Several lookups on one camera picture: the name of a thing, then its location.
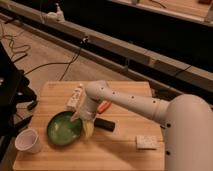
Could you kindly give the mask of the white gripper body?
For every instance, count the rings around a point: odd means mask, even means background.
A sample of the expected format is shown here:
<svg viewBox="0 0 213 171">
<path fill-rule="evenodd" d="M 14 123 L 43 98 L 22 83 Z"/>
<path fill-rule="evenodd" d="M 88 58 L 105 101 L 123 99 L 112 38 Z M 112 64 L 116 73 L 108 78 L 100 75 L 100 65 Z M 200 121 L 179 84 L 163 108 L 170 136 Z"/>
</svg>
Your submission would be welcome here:
<svg viewBox="0 0 213 171">
<path fill-rule="evenodd" d="M 96 116 L 98 105 L 99 103 L 96 100 L 85 98 L 78 112 L 79 118 L 84 121 L 93 120 Z"/>
</svg>

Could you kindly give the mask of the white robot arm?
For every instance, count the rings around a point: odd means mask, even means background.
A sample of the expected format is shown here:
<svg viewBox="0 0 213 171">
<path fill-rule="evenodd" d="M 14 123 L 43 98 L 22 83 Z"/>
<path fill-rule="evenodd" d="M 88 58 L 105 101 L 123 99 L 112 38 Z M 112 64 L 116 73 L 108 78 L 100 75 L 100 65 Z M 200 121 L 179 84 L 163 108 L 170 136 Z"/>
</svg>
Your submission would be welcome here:
<svg viewBox="0 0 213 171">
<path fill-rule="evenodd" d="M 213 171 L 213 111 L 201 97 L 182 94 L 171 101 L 112 90 L 92 81 L 77 116 L 92 121 L 103 100 L 164 127 L 165 171 Z"/>
</svg>

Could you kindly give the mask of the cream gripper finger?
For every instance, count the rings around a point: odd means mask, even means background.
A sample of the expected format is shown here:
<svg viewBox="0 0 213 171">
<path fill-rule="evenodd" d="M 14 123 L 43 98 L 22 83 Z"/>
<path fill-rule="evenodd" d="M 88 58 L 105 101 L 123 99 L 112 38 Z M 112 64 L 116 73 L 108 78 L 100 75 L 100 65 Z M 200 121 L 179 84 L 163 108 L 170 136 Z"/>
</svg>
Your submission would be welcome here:
<svg viewBox="0 0 213 171">
<path fill-rule="evenodd" d="M 74 114 L 71 116 L 70 121 L 75 121 L 75 120 L 77 120 L 77 119 L 79 119 L 79 115 L 78 115 L 78 113 L 74 113 Z"/>
<path fill-rule="evenodd" d="M 94 122 L 93 121 L 84 121 L 83 128 L 85 132 L 85 137 L 90 138 L 94 132 Z"/>
</svg>

